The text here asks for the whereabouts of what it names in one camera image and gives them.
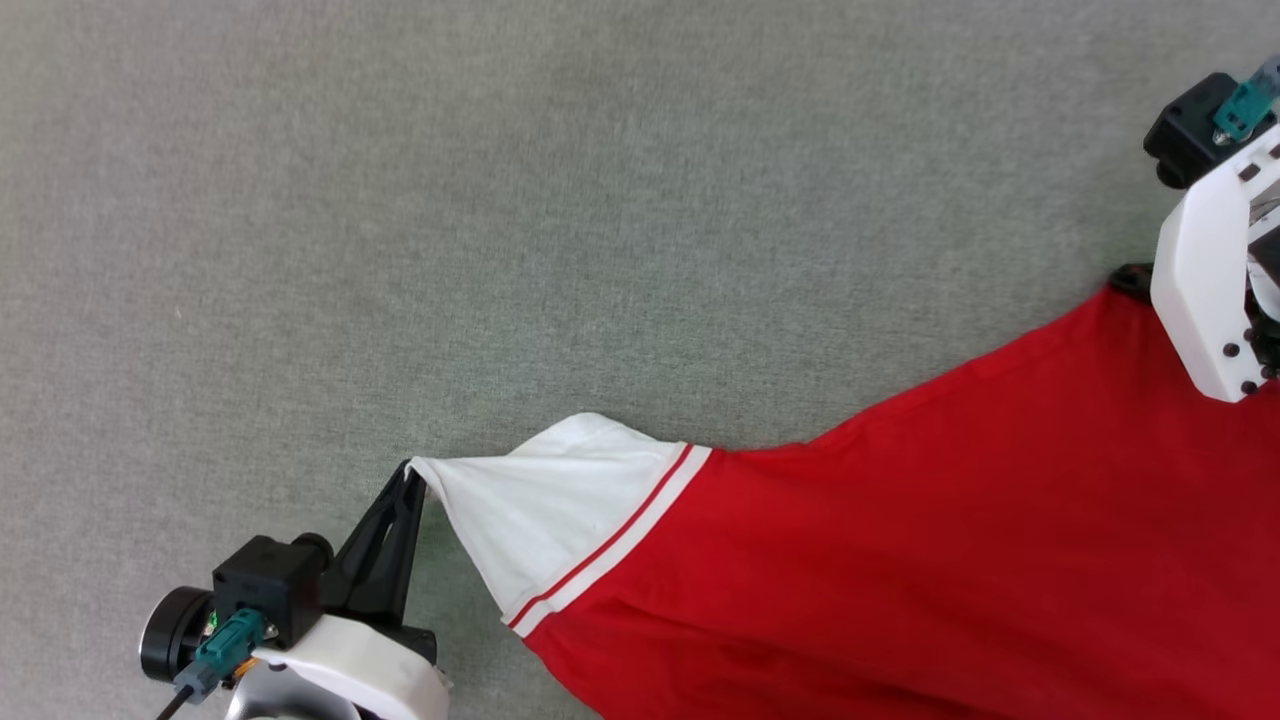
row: black bracket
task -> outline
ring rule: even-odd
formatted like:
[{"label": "black bracket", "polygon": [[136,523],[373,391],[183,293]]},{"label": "black bracket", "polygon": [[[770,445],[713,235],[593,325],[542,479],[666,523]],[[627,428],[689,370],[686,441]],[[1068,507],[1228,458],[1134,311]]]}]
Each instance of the black bracket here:
[{"label": "black bracket", "polygon": [[320,597],[325,612],[365,623],[435,665],[435,634],[404,625],[426,492],[401,462],[320,579]]}]

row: white robot part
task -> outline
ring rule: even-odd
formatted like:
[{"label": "white robot part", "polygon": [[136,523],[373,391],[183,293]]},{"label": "white robot part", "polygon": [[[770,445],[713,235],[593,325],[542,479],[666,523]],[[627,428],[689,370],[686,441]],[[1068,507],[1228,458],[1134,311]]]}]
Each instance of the white robot part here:
[{"label": "white robot part", "polygon": [[1280,182],[1277,147],[1280,126],[1196,182],[1160,231],[1152,305],[1196,388],[1225,402],[1266,382],[1244,340],[1252,328],[1244,309],[1249,282],[1263,311],[1280,318],[1280,288],[1248,250],[1274,227],[1271,214],[1266,223],[1249,220],[1253,201]]},{"label": "white robot part", "polygon": [[[325,615],[292,648],[282,651],[260,647],[253,651],[253,656],[268,665],[268,673],[271,673],[270,666],[284,666],[297,679],[321,688],[324,696],[346,700],[349,712],[355,712],[353,706],[360,706],[381,720],[448,717],[448,685],[440,673],[422,656],[364,623]],[[260,673],[260,669],[255,667],[251,673]],[[303,693],[300,688],[294,691],[300,696],[317,696]],[[270,697],[283,700],[287,694],[279,694],[273,685]],[[312,705],[329,707],[323,705],[323,700],[317,698]],[[316,716],[315,720],[349,720],[349,714],[343,712],[347,711],[340,707],[324,710],[324,716]],[[250,715],[228,717],[247,720]]]}]

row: white sleeve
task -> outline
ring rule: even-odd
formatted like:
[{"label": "white sleeve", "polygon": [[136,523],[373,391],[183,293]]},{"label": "white sleeve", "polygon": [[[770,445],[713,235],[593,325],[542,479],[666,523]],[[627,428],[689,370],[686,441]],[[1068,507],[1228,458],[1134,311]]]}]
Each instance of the white sleeve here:
[{"label": "white sleeve", "polygon": [[415,457],[410,466],[444,505],[509,621],[618,533],[686,447],[584,413],[509,455]]}]

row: red shirt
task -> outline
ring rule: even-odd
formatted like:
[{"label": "red shirt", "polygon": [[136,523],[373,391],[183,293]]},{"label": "red shirt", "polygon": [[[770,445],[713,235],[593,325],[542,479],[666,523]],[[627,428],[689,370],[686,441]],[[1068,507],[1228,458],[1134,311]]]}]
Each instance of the red shirt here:
[{"label": "red shirt", "polygon": [[608,720],[1272,720],[1277,441],[1275,383],[1201,396],[1103,291],[812,443],[663,443],[630,512],[499,602]]}]

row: gray carpet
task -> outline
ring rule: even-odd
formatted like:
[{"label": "gray carpet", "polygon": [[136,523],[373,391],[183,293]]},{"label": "gray carpet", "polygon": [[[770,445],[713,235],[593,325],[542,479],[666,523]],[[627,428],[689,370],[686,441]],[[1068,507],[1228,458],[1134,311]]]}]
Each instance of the gray carpet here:
[{"label": "gray carpet", "polygon": [[[0,4],[0,716],[152,717],[152,605],[580,410],[808,438],[1055,318],[1268,0]],[[457,719],[581,719],[431,507]],[[212,719],[225,698],[178,717]]]}]

